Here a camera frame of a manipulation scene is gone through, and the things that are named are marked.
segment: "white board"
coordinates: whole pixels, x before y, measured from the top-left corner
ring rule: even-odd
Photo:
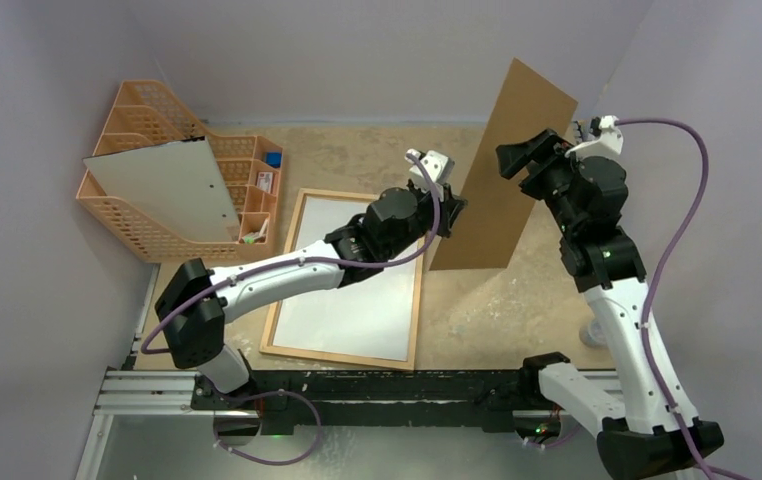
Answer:
[[[368,201],[308,196],[296,248],[322,239],[366,211]],[[400,256],[416,250],[411,245]],[[407,361],[413,320],[416,262],[388,268],[345,288],[281,302],[272,344],[318,352]]]
[[[84,159],[119,197],[194,242],[232,242],[240,222],[207,140],[171,142]]]

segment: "orange desk organizer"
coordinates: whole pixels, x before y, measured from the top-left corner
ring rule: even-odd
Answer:
[[[122,82],[93,155],[206,136],[240,219],[240,241],[186,240],[150,218],[124,198],[108,196],[87,170],[76,199],[143,261],[161,263],[202,257],[215,261],[255,261],[276,251],[284,150],[261,136],[224,136],[211,132],[165,85],[156,80]],[[280,153],[280,168],[267,165],[267,153]],[[256,186],[257,174],[272,173],[270,192]],[[243,243],[268,220],[263,241]]]

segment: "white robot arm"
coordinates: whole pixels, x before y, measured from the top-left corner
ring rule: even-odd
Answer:
[[[625,170],[616,162],[623,136],[613,116],[597,119],[596,138],[575,147],[546,130],[497,148],[501,174],[523,167],[523,193],[543,200],[562,232],[561,260],[602,327],[623,391],[617,399],[587,380],[559,353],[528,358],[523,370],[537,394],[572,414],[597,440],[613,478],[646,478],[691,466],[693,458],[675,413],[686,419],[703,456],[723,443],[719,425],[699,420],[675,374],[654,316],[644,323],[646,271],[634,242],[618,222],[628,197]],[[674,402],[656,381],[641,330]]]
[[[407,188],[385,190],[366,213],[355,215],[324,239],[247,265],[208,270],[201,259],[182,264],[155,305],[175,366],[195,368],[220,392],[241,395],[251,369],[236,349],[224,345],[226,324],[270,303],[346,287],[381,273],[435,222],[437,235],[450,236],[466,206],[445,183],[454,162],[435,151],[423,154],[414,149],[406,158],[421,165],[411,168]],[[436,219],[431,190],[441,196]],[[218,294],[216,286],[222,287]],[[190,301],[191,306],[181,308]],[[145,343],[143,351],[152,353]]]

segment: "small white sign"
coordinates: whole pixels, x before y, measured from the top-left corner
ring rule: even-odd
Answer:
[[[266,193],[272,193],[272,172],[258,172],[257,188]]]

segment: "table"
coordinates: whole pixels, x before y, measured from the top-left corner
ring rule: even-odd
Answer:
[[[229,135],[263,135],[285,148],[290,163],[277,216],[279,251],[299,188],[377,194],[404,186],[408,170],[404,152],[417,148],[434,149],[455,159],[451,183],[459,189],[482,130],[473,125],[217,129]],[[579,329],[593,314],[560,262],[559,239],[548,209],[539,203],[507,269],[429,272],[430,262],[425,262],[416,368],[519,368],[525,357],[553,351],[564,353],[581,369],[613,368],[607,350],[586,347],[578,338]],[[178,265],[160,266],[155,295],[163,291]],[[226,343],[240,349],[253,368],[365,368],[260,354],[265,317],[266,308],[261,308],[226,328]],[[149,308],[145,331],[156,324],[157,317]],[[156,347],[164,345],[162,336],[154,342]],[[134,368],[171,370],[174,366],[168,355],[156,355],[139,356]]]

